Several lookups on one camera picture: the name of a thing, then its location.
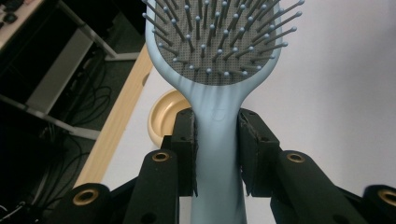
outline hairbrush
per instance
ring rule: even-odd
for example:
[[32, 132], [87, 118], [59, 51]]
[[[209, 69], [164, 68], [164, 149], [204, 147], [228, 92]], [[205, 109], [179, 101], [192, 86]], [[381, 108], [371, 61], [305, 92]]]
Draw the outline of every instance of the hairbrush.
[[196, 180], [191, 223], [246, 223], [236, 122], [245, 98], [270, 75], [282, 26], [280, 0], [142, 0], [150, 59], [191, 104], [197, 126]]

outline cable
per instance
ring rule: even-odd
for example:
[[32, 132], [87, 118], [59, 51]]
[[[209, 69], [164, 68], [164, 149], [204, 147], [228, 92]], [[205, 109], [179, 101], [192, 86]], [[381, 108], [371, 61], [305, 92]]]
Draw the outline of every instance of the cable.
[[105, 99], [103, 102], [101, 102], [90, 114], [88, 114], [83, 119], [76, 121], [75, 123], [73, 123], [73, 125], [77, 126], [77, 125], [86, 124], [86, 123], [89, 123], [95, 119], [98, 119], [101, 115], [103, 115], [103, 113], [105, 113], [108, 106], [110, 105], [110, 96], [103, 95], [103, 96], [98, 97], [97, 99], [102, 99], [102, 98]]
[[[82, 147], [81, 145], [76, 141], [76, 139], [74, 139], [72, 136], [67, 135], [67, 137], [72, 140], [72, 142], [74, 142], [76, 144], [76, 146], [78, 147], [78, 155], [76, 157], [74, 157], [69, 163], [66, 164], [65, 167], [62, 166], [60, 172], [58, 173], [58, 177], [55, 181], [55, 184], [53, 185], [51, 191], [49, 192], [49, 194], [47, 195], [47, 198], [45, 199], [45, 201], [43, 202], [43, 205], [41, 206], [43, 210], [48, 210], [48, 207], [51, 203], [53, 203], [54, 199], [59, 198], [58, 196], [61, 195], [63, 193], [63, 191], [69, 187], [70, 183], [73, 181], [73, 179], [76, 177], [77, 173], [78, 173], [78, 167], [81, 164], [81, 158], [83, 156], [89, 155], [89, 152], [82, 152]], [[63, 184], [63, 186], [61, 187], [61, 189], [59, 189], [55, 194], [54, 194], [54, 190], [56, 188], [59, 187], [59, 181], [62, 178], [62, 176], [64, 176], [64, 174], [66, 173], [66, 171], [69, 169], [69, 167], [75, 163], [75, 161], [78, 161], [78, 164], [76, 166], [76, 169], [74, 170], [73, 174], [71, 174], [70, 178], [68, 179], [68, 181]]]
[[94, 89], [94, 90], [93, 90], [93, 94], [90, 95], [90, 96], [88, 96], [88, 97], [85, 99], [85, 101], [89, 101], [92, 97], [93, 97], [93, 100], [92, 100], [91, 102], [88, 102], [88, 103], [85, 104], [85, 105], [82, 105], [82, 106], [80, 107], [80, 109], [78, 110], [78, 112], [82, 112], [82, 111], [87, 110], [87, 109], [92, 109], [92, 107], [95, 105], [95, 103], [96, 103], [96, 101], [97, 101], [97, 98], [98, 98], [97, 92], [99, 92], [100, 90], [103, 90], [103, 89], [108, 90], [108, 93], [106, 93], [106, 94], [104, 94], [104, 95], [108, 95], [108, 96], [111, 95], [112, 90], [111, 90], [111, 88], [109, 88], [108, 86], [98, 87], [98, 88]]
[[10, 218], [12, 215], [20, 211], [24, 206], [26, 205], [26, 202], [20, 202], [17, 207], [14, 209], [14, 211], [8, 213], [5, 217], [2, 217], [0, 219], [0, 222], [3, 222], [5, 219]]
[[41, 208], [42, 210], [52, 210], [50, 209], [50, 205], [52, 205], [53, 203], [56, 203], [58, 201], [60, 201], [61, 199], [63, 199], [64, 197], [58, 197], [58, 198], [54, 198], [51, 201], [49, 201], [48, 203], [44, 204], [43, 207]]
[[38, 186], [37, 193], [35, 194], [35, 197], [33, 198], [31, 204], [35, 204], [37, 202], [37, 199], [41, 195], [41, 192], [43, 191], [43, 188], [47, 182], [47, 179], [49, 177], [49, 168], [46, 169], [46, 173], [44, 173], [43, 178], [41, 179], [40, 185]]
[[1, 204], [0, 204], [0, 208], [3, 209], [4, 211], [8, 212], [8, 210]]
[[[57, 165], [58, 164], [52, 164], [51, 167], [49, 168], [49, 170], [54, 172], [56, 170], [56, 168], [58, 168]], [[60, 170], [62, 170], [63, 167], [64, 167], [64, 155], [63, 155], [63, 159], [61, 160], [61, 169]], [[50, 186], [50, 184], [47, 186], [46, 194], [42, 194], [42, 196], [40, 197], [40, 200], [39, 200], [40, 202], [44, 199], [45, 196], [46, 197], [45, 197], [43, 203], [45, 203], [47, 200], [50, 199], [50, 195], [52, 195], [52, 192], [59, 185], [60, 179], [61, 179], [61, 176], [59, 175], [59, 172], [58, 172], [58, 176], [55, 178], [55, 181], [53, 182], [53, 184], [51, 186]]]

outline hairbrush bristle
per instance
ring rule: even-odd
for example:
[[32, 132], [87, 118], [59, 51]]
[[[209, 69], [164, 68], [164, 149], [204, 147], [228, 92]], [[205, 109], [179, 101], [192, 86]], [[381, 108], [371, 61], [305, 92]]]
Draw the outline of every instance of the hairbrush bristle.
[[304, 3], [282, 9], [280, 0], [142, 1], [155, 14], [155, 20], [144, 17], [156, 28], [163, 58], [183, 77], [209, 85], [245, 80], [274, 59], [273, 51], [287, 46], [276, 41], [296, 30], [277, 29], [301, 12], [279, 18]]

